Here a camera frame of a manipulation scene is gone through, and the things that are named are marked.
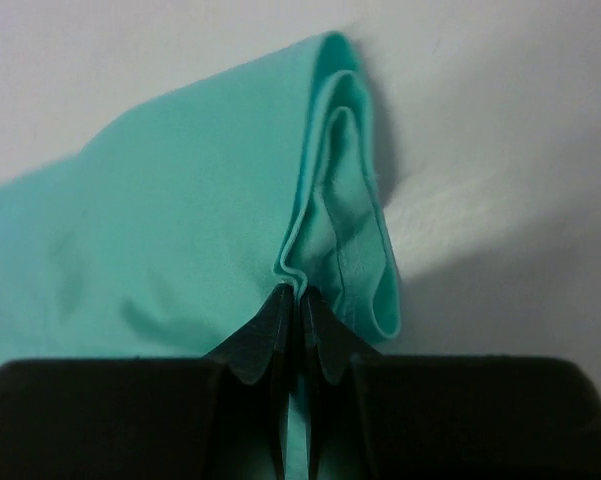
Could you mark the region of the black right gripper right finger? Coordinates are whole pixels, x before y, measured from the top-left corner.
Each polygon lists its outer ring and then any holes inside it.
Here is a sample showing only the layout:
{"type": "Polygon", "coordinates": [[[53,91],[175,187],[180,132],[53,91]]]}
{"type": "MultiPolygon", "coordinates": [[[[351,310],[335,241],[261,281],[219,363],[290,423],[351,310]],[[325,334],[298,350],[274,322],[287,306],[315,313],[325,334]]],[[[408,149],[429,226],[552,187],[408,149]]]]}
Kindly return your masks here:
{"type": "Polygon", "coordinates": [[[384,355],[300,303],[313,479],[601,479],[601,398],[547,357],[384,355]]]}

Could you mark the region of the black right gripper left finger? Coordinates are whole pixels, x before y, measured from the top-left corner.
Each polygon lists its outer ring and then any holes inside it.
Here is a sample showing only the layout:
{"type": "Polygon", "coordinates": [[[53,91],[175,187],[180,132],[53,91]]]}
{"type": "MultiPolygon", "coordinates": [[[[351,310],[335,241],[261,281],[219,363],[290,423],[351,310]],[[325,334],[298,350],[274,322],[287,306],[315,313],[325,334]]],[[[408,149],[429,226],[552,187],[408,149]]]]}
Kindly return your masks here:
{"type": "Polygon", "coordinates": [[[200,358],[0,366],[0,479],[281,479],[294,294],[200,358]]]}

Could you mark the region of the teal t-shirt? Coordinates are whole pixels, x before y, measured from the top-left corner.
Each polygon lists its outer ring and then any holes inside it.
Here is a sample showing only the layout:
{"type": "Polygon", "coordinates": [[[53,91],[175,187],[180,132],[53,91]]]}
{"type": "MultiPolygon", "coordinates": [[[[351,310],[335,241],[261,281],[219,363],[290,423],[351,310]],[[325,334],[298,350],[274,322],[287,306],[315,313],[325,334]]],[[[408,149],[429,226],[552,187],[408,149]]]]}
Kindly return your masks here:
{"type": "Polygon", "coordinates": [[[313,479],[304,294],[372,348],[400,329],[373,133],[361,60],[328,32],[136,106],[0,187],[0,366],[200,358],[287,285],[281,479],[313,479]]]}

